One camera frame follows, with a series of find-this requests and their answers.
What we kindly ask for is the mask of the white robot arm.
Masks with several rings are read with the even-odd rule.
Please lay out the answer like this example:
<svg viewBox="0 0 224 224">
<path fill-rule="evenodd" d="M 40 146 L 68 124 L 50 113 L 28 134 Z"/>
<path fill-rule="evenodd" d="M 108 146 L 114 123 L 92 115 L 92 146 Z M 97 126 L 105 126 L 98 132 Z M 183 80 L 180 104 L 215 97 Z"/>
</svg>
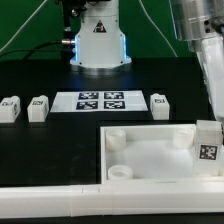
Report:
<svg viewBox="0 0 224 224">
<path fill-rule="evenodd" d="M 175 36 L 197 54 L 215 118 L 224 122 L 224 0 L 169 0 Z M 72 0 L 81 18 L 74 38 L 73 68 L 97 75 L 131 62 L 119 28 L 119 0 Z"/>
</svg>

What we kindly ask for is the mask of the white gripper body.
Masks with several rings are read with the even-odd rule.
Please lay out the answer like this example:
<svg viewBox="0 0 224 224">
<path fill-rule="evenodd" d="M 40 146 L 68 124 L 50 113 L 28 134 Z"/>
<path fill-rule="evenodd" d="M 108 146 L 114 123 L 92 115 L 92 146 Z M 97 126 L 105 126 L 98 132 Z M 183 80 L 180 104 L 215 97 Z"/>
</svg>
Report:
<svg viewBox="0 0 224 224">
<path fill-rule="evenodd" d="M 224 122 L 224 40 L 222 36 L 200 41 L 197 53 L 214 117 Z"/>
</svg>

